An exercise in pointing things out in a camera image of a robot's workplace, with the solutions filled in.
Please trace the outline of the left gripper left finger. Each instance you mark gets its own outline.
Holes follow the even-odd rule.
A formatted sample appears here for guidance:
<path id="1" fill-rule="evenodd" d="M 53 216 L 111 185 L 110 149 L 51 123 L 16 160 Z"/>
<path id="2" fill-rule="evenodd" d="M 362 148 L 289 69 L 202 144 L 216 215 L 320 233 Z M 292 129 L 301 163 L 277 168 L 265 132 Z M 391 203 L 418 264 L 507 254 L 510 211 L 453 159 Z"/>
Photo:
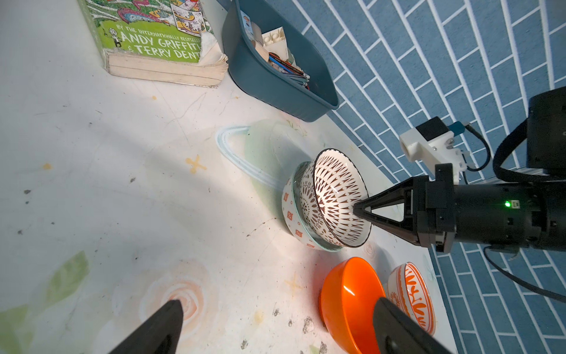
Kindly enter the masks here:
<path id="1" fill-rule="evenodd" d="M 170 300 L 116 346 L 110 354 L 176 353 L 183 318 L 181 301 Z"/>

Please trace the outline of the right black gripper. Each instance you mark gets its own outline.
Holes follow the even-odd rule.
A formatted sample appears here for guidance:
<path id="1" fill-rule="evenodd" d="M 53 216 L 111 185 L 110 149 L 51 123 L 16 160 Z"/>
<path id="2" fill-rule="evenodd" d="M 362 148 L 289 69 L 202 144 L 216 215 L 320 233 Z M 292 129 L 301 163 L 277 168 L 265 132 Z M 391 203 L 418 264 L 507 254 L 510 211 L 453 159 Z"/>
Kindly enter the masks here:
<path id="1" fill-rule="evenodd" d="M 368 199 L 357 202 L 353 213 L 414 246 L 433 247 L 448 253 L 455 240 L 455 185 L 453 166 L 438 164 L 435 179 L 411 177 Z M 377 209 L 402 205 L 396 221 L 374 213 Z"/>

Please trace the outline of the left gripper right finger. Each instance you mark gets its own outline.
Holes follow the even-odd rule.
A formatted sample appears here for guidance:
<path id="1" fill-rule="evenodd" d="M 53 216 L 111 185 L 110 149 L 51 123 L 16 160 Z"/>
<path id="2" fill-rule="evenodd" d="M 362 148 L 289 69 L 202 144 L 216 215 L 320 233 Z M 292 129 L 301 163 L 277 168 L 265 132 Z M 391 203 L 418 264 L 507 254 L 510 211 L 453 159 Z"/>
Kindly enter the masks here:
<path id="1" fill-rule="evenodd" d="M 373 313 L 373 326 L 381 353 L 449 354 L 450 351 L 429 335 L 393 302 L 378 299 Z"/>

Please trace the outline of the orange white floral bowl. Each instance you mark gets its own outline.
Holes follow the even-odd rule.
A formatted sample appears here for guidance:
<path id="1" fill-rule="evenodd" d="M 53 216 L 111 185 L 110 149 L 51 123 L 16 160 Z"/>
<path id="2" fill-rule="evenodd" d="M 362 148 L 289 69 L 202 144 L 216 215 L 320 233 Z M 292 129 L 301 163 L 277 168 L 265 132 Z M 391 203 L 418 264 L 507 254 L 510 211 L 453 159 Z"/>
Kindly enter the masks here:
<path id="1" fill-rule="evenodd" d="M 436 315 L 427 285 L 418 268 L 411 262 L 396 267 L 387 281 L 387 298 L 433 336 Z"/>

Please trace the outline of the brown lattice bowl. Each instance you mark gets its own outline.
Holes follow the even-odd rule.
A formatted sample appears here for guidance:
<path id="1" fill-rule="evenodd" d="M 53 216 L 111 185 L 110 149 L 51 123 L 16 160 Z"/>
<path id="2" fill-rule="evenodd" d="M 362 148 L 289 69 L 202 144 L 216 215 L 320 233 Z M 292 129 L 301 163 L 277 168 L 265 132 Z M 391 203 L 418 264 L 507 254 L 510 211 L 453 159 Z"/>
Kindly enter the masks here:
<path id="1" fill-rule="evenodd" d="M 354 214 L 368 197 L 366 184 L 351 159 L 328 148 L 299 171 L 299 204 L 311 230 L 327 243 L 358 248 L 367 242 L 371 224 Z"/>

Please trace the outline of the green patterned bowl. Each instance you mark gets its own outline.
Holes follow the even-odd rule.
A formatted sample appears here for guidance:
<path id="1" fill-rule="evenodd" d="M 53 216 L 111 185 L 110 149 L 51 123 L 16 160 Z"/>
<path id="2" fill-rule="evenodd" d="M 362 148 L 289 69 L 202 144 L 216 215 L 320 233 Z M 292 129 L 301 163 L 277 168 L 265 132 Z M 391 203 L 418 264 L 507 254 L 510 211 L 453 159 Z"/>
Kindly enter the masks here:
<path id="1" fill-rule="evenodd" d="M 302 162 L 294 171 L 293 175 L 287 180 L 282 192 L 282 213 L 284 222 L 290 233 L 296 240 L 305 245 L 308 249 L 325 252 L 339 252 L 342 246 L 337 246 L 327 242 L 318 236 L 315 231 L 305 221 L 301 209 L 299 196 L 299 179 L 305 172 L 309 162 Z"/>

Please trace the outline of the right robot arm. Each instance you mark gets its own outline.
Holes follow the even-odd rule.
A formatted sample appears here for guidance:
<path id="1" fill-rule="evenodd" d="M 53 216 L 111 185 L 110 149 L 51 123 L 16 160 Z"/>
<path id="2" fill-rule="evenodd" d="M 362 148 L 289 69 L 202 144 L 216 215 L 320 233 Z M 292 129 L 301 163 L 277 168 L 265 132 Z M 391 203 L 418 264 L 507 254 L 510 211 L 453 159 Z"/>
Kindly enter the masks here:
<path id="1" fill-rule="evenodd" d="M 360 201 L 353 212 L 416 246 L 448 253 L 454 243 L 565 249 L 565 90 L 529 100 L 529 114 L 496 150 L 495 184 L 457 185 L 451 164 L 435 179 L 412 177 Z"/>

